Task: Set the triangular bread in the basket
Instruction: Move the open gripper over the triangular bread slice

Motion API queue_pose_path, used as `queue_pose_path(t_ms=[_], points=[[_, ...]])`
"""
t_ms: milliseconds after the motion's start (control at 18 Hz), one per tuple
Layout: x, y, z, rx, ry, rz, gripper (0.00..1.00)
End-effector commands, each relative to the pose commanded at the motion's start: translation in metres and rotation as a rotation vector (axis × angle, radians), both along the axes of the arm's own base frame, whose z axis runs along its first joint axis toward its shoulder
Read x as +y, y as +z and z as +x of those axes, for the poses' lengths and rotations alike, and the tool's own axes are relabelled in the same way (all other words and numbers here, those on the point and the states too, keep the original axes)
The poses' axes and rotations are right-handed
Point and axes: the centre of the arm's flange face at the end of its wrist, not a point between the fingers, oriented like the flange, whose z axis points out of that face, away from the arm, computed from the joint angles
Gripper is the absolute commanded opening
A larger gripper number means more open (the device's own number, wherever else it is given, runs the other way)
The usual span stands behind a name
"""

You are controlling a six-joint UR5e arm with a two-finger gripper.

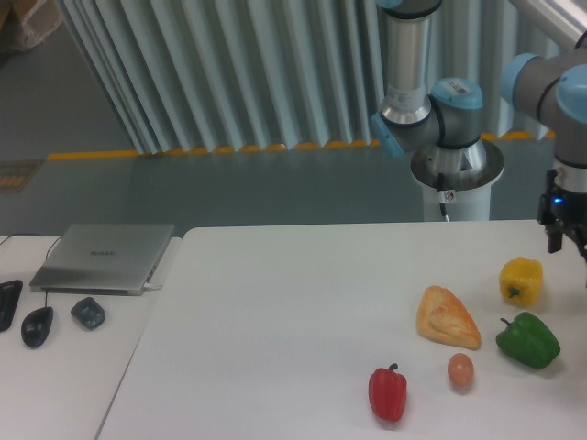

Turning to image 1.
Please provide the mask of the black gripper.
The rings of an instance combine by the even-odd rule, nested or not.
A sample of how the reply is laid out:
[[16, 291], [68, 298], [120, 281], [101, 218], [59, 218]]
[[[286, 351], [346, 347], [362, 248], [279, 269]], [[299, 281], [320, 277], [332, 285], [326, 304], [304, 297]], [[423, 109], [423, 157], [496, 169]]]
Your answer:
[[537, 221], [545, 227], [548, 253], [561, 251], [566, 236], [587, 262], [586, 193], [565, 189], [559, 183], [562, 172], [562, 168], [547, 171], [546, 189], [539, 199]]

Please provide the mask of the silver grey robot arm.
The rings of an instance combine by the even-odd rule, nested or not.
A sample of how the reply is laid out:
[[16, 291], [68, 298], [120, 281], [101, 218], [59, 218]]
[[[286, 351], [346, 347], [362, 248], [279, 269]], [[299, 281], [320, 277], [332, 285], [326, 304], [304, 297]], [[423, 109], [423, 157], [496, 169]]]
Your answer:
[[[503, 99], [551, 129], [554, 163], [538, 203], [548, 251], [564, 239], [586, 250], [586, 4], [583, 1], [518, 1], [516, 9], [561, 47], [543, 58], [516, 56], [504, 68]], [[394, 156], [413, 153], [412, 173], [432, 191], [431, 218], [446, 218], [453, 193], [487, 189], [504, 159], [482, 141], [482, 92], [461, 78], [426, 83], [430, 22], [437, 1], [382, 1], [387, 23], [387, 86], [372, 116], [375, 136]]]

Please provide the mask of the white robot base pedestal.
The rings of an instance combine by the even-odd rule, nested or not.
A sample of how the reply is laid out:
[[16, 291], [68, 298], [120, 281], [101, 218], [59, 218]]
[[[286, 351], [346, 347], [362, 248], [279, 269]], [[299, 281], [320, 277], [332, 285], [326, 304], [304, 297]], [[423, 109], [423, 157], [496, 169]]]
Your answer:
[[411, 158], [428, 222], [487, 221], [492, 187], [503, 171], [501, 150], [484, 139], [462, 149], [428, 146]]

